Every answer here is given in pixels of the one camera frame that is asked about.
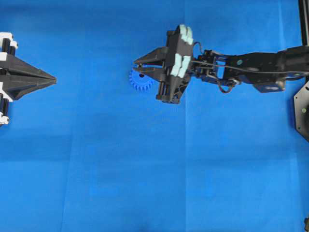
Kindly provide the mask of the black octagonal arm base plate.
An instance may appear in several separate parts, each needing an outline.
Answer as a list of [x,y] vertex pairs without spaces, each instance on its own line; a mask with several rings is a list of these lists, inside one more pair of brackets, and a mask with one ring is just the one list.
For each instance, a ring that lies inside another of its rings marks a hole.
[[309,83],[294,95],[295,129],[309,141]]

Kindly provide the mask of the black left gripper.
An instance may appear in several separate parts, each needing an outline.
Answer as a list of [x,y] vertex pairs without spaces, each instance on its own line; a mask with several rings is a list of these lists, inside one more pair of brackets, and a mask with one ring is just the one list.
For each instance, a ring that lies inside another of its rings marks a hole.
[[56,78],[15,57],[18,43],[10,32],[0,33],[0,67],[10,73],[39,78],[9,78],[0,82],[0,125],[9,123],[9,103],[24,95],[56,84]]

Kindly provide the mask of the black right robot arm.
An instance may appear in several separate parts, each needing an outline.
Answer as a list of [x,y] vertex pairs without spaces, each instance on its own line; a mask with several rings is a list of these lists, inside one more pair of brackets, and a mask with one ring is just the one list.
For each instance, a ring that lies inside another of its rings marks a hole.
[[[190,27],[167,32],[167,42],[134,62],[133,70],[159,83],[156,98],[178,104],[191,77],[215,84],[222,93],[236,85],[253,85],[259,92],[284,91],[286,81],[309,74],[309,48],[292,47],[277,53],[225,55],[205,50],[193,56],[196,45]],[[17,42],[9,32],[0,34],[0,102],[7,105],[26,94],[56,84],[56,78],[15,56]]]

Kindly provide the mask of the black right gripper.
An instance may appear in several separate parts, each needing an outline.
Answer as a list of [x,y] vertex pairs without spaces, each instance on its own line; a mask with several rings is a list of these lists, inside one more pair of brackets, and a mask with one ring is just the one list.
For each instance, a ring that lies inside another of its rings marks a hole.
[[133,70],[160,82],[156,96],[164,103],[179,104],[191,76],[188,73],[193,56],[193,33],[190,27],[180,24],[174,31],[169,31],[167,47],[159,47],[134,61],[138,65]]

